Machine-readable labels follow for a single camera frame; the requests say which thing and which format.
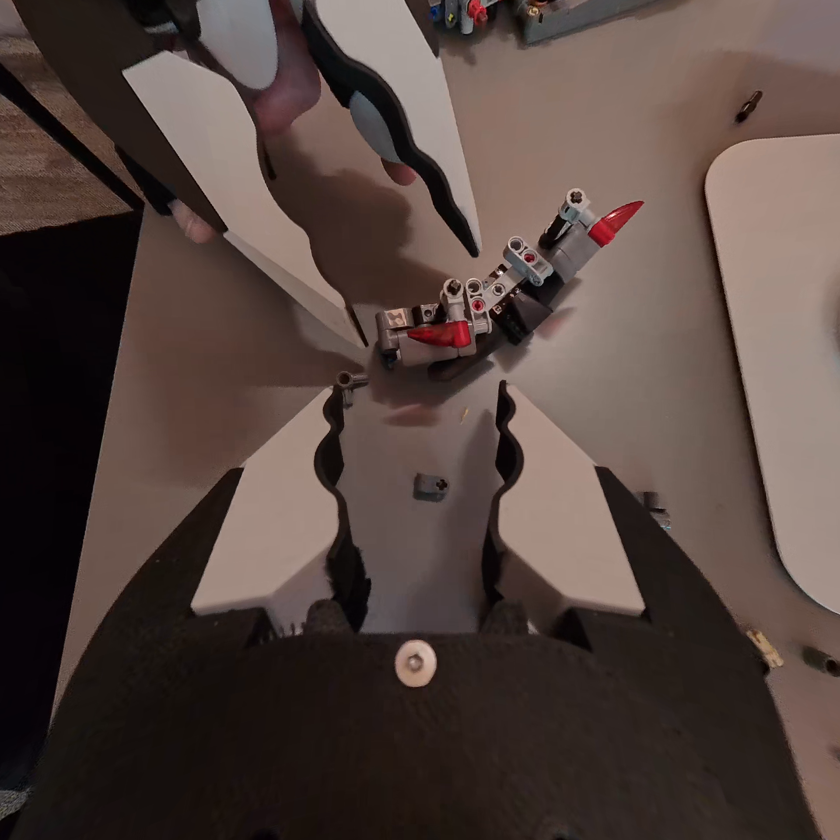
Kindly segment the tan lego pin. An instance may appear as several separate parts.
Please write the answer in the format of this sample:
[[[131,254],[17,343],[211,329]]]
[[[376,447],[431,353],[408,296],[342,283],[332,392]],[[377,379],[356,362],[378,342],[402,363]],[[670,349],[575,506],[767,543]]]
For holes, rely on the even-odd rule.
[[[763,664],[768,670],[779,669],[784,666],[784,659],[780,652],[772,645],[764,632],[751,627],[745,631],[745,635],[757,648]]]

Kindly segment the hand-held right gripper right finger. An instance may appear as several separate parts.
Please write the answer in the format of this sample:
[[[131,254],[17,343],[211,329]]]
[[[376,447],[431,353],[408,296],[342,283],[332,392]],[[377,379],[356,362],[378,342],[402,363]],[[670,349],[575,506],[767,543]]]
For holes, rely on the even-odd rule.
[[[572,608],[638,618],[646,605],[596,463],[515,385],[498,386],[495,458],[481,554],[489,606],[524,607],[536,632]]]

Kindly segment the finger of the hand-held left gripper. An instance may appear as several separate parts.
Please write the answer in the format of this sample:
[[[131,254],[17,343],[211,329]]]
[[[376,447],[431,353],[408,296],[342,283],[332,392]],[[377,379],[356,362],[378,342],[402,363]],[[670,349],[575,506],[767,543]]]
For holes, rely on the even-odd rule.
[[[476,258],[481,237],[437,36],[419,3],[307,1],[301,31],[323,79],[376,155],[411,169]]]
[[[235,86],[169,51],[122,75],[221,217],[226,240],[325,327],[366,347],[352,309],[322,277],[308,235],[271,194],[256,125]]]

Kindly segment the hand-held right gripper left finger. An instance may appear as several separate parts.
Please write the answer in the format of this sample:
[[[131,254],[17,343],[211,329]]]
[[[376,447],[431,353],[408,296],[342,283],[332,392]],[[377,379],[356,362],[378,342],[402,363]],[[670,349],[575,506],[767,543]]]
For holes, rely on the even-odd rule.
[[[197,615],[262,609],[300,631],[309,607],[339,604],[354,631],[368,613],[368,575],[338,483],[343,393],[326,388],[250,456],[196,588]]]

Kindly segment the grey lego subassembly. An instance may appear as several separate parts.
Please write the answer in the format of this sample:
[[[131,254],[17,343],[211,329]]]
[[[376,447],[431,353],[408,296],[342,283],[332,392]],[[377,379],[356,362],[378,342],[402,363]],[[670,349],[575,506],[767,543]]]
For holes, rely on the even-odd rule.
[[[431,381],[445,383],[475,369],[502,346],[527,342],[553,315],[562,289],[643,206],[643,201],[634,201],[599,214],[581,189],[569,190],[536,245],[513,235],[498,267],[483,278],[461,280],[472,335],[469,347],[436,347],[406,335],[415,327],[445,322],[442,286],[435,301],[376,313],[375,349],[383,365],[390,371],[424,367]]]

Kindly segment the lego car chassis assembly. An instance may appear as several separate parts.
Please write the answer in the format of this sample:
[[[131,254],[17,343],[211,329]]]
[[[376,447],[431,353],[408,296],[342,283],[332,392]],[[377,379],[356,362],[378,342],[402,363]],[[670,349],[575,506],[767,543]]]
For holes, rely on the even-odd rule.
[[[521,42],[534,46],[628,17],[656,4],[656,1],[430,1],[421,2],[420,9],[431,25],[468,36],[495,20],[499,7],[506,7],[518,26]]]

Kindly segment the red translucent lego wedge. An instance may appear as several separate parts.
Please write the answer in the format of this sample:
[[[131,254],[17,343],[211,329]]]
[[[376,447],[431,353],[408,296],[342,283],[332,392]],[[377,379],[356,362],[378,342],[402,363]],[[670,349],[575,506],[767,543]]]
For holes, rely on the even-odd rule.
[[[466,320],[424,324],[406,333],[410,340],[427,345],[462,350],[471,345],[472,335]]]

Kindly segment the white metal book stand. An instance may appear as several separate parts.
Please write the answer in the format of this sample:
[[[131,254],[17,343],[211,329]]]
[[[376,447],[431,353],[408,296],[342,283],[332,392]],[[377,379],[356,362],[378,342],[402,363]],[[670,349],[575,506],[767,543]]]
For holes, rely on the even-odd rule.
[[[750,140],[705,180],[773,538],[839,613],[839,135]]]

